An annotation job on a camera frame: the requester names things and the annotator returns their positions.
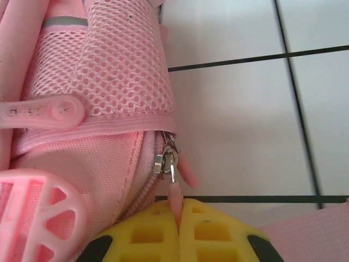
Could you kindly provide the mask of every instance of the zipper teeth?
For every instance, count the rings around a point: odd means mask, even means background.
[[[155,148],[156,152],[155,154],[161,153],[165,147],[165,142],[163,141],[161,137],[160,132],[156,132],[155,134]],[[151,172],[151,174],[148,176],[148,179],[145,183],[145,185],[142,187],[138,195],[136,196],[135,200],[131,203],[130,207],[124,211],[124,213],[120,216],[120,219],[118,219],[117,222],[125,220],[132,216],[135,211],[140,211],[140,209],[144,208],[144,205],[147,205],[149,202],[149,198],[154,193],[157,185],[161,181],[161,175],[155,174],[154,172]]]

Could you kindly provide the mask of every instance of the white tile floor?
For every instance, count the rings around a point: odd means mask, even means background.
[[[349,45],[349,1],[278,4],[289,52]],[[273,0],[167,0],[163,24],[170,68],[284,52]],[[325,195],[349,195],[349,51],[290,59],[320,188]],[[196,190],[184,186],[186,195],[314,194],[286,59],[180,70],[170,77],[178,140],[201,180]],[[165,185],[160,195],[167,194]],[[213,206],[254,226],[316,209]]]

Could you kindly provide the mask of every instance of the zipper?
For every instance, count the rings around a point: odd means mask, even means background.
[[[153,202],[152,198],[159,182],[164,179],[165,175],[171,174],[171,157],[174,162],[172,166],[177,166],[178,164],[180,151],[176,144],[175,136],[165,131],[156,132],[155,136],[155,148],[158,154],[155,156],[153,172],[149,175],[135,200],[119,217],[117,223],[150,205]]]

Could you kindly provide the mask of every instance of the pink backpack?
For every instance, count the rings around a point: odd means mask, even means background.
[[[162,2],[1,1],[0,98],[23,101],[2,108],[18,129],[0,130],[1,262],[74,258],[151,204],[178,161],[197,185],[173,140]]]

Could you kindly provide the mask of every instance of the yellow plastic object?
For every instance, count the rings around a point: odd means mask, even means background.
[[[248,240],[249,235],[268,241],[258,229],[202,202],[185,199],[179,232],[179,261],[260,262]]]
[[[185,199],[178,237],[167,201],[99,234],[76,262],[283,262],[268,238],[194,199]]]

